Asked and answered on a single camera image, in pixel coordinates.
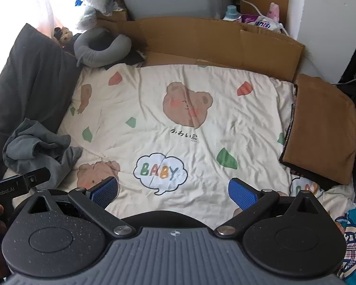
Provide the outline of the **dark grey pillow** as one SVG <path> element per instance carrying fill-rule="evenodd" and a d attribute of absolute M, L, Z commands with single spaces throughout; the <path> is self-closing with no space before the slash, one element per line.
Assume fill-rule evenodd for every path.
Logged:
<path fill-rule="evenodd" d="M 0 161 L 4 144 L 25 119 L 58 130 L 80 73 L 73 55 L 23 26 L 0 74 Z"/>

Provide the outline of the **small teddy bear toy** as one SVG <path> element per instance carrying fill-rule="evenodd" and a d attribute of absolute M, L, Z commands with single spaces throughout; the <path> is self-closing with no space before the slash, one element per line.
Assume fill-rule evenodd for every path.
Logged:
<path fill-rule="evenodd" d="M 73 34 L 65 26 L 56 27 L 54 29 L 54 38 L 62 48 L 73 47 L 74 42 L 78 36 L 79 34 Z"/>

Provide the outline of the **folded black garment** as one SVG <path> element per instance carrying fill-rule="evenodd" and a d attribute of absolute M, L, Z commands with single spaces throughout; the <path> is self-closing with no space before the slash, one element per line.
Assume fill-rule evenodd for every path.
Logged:
<path fill-rule="evenodd" d="M 322 189 L 327 191 L 327 190 L 339 185 L 339 183 L 337 183 L 336 181 L 333 181 L 329 178 L 323 177 L 320 174 L 311 172 L 307 169 L 303 169 L 297 165 L 294 165 L 292 163 L 284 161 L 284 154 L 287 149 L 289 137 L 290 137 L 290 134 L 291 134 L 291 131 L 293 128 L 294 119 L 295 119 L 295 109 L 296 109 L 296 98 L 297 98 L 297 94 L 298 94 L 298 86 L 295 84 L 294 87 L 295 87 L 295 91 L 293 94 L 293 103 L 291 105 L 290 123 L 289 123 L 289 127 L 287 129 L 286 135 L 284 136 L 284 148 L 283 148 L 283 151 L 282 151 L 278 160 L 282 165 L 289 167 L 296 175 L 303 176 L 311 181 L 317 182 L 320 185 L 320 187 L 322 187 Z"/>

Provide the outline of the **black cloth under pillow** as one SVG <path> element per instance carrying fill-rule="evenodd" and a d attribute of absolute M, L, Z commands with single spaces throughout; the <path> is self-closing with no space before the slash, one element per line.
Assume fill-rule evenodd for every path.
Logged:
<path fill-rule="evenodd" d="M 116 65 L 116 64 L 126 64 L 128 66 L 136 66 L 136 65 L 142 65 L 145 61 L 144 56 L 139 53 L 138 51 L 131 49 L 129 54 L 116 62 L 107 64 L 105 66 L 103 66 L 103 68 L 105 68 L 106 70 L 108 70 L 109 68 L 111 68 L 112 66 Z"/>

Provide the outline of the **grey-blue sweatshirt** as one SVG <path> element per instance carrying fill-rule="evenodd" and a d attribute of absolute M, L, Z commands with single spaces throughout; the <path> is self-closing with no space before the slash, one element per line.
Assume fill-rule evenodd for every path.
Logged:
<path fill-rule="evenodd" d="M 50 178 L 36 188 L 57 189 L 82 155 L 69 135 L 57 135 L 36 120 L 25 119 L 8 138 L 2 151 L 5 165 L 18 174 L 47 168 Z"/>

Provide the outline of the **flattened cardboard box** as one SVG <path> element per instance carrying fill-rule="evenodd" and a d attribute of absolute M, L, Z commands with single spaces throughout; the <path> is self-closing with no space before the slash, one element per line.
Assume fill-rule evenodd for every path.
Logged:
<path fill-rule="evenodd" d="M 191 17 L 156 17 L 116 23 L 99 20 L 112 34 L 130 37 L 145 65 L 196 64 L 295 79 L 304 45 L 248 24 Z"/>

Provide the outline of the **brown t-shirt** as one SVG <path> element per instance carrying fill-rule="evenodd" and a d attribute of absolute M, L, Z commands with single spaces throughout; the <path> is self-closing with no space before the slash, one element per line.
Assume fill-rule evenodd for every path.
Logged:
<path fill-rule="evenodd" d="M 349 185 L 356 156 L 356 108 L 337 87 L 297 76 L 295 119 L 284 161 Z"/>

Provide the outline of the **grey neck pillow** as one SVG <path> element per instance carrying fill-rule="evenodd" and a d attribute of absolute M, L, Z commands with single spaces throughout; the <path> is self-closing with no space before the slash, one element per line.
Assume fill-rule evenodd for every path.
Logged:
<path fill-rule="evenodd" d="M 77 66 L 101 68 L 123 60 L 132 49 L 132 41 L 124 34 L 113 36 L 106 28 L 98 27 L 79 35 L 73 49 Z"/>

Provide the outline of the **cream bear print bedsheet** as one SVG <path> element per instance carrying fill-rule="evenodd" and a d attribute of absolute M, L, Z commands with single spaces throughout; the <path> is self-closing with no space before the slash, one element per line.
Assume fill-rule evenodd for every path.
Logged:
<path fill-rule="evenodd" d="M 82 154 L 59 189 L 118 183 L 107 210 L 127 218 L 169 210 L 210 228 L 238 207 L 228 183 L 314 193 L 332 218 L 353 209 L 352 185 L 323 190 L 279 161 L 295 87 L 213 66 L 83 68 L 58 134 Z"/>

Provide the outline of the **detergent bottle teal cap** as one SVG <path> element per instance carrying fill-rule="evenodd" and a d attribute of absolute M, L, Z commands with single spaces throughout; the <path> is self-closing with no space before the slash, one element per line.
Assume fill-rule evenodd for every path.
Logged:
<path fill-rule="evenodd" d="M 241 23 L 242 15 L 237 11 L 237 7 L 235 5 L 228 5 L 223 20 Z"/>

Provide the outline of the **white purple refill pouch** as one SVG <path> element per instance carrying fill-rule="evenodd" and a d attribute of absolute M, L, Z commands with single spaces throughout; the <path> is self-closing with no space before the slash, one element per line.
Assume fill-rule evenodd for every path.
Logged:
<path fill-rule="evenodd" d="M 265 17 L 261 15 L 242 14 L 241 22 L 245 24 L 257 26 L 260 28 L 265 28 L 267 30 L 271 30 L 278 33 L 284 31 L 283 25 L 281 23 L 278 23 L 269 17 Z"/>

